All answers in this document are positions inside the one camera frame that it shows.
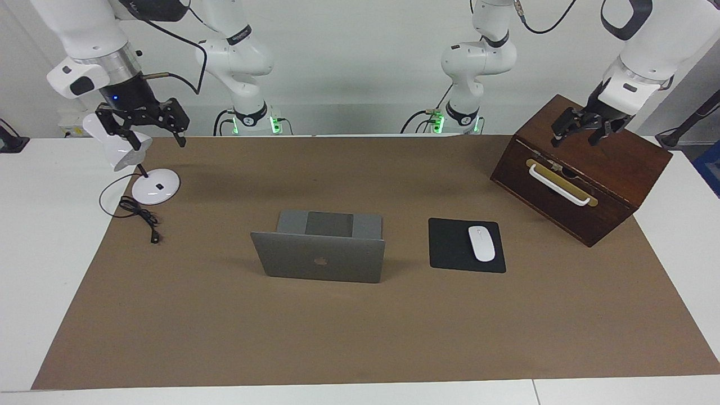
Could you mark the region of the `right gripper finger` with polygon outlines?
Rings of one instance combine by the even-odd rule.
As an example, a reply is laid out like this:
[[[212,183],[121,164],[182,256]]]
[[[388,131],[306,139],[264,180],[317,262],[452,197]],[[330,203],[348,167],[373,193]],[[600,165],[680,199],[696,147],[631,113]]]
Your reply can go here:
[[[169,131],[180,148],[187,144],[185,131],[190,126],[190,118],[177,99],[159,103],[159,127]]]
[[[115,119],[115,110],[111,107],[96,108],[96,115],[106,133],[128,141],[135,151],[141,149],[141,141],[139,141],[134,131],[131,130],[133,117],[130,117],[129,120],[124,120],[123,124],[120,124]]]

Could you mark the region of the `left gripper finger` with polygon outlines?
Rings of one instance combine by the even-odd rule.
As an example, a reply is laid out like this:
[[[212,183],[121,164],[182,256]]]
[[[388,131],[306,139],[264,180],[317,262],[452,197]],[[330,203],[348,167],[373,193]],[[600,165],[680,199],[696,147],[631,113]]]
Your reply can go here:
[[[568,107],[561,113],[558,118],[556,118],[555,121],[553,121],[553,123],[551,124],[551,130],[553,131],[551,145],[554,148],[559,148],[568,136],[573,135],[574,133],[578,133],[582,130],[582,116],[583,110]]]
[[[588,138],[591,146],[596,146],[600,141],[619,131],[619,121],[600,121],[594,125],[594,132]]]

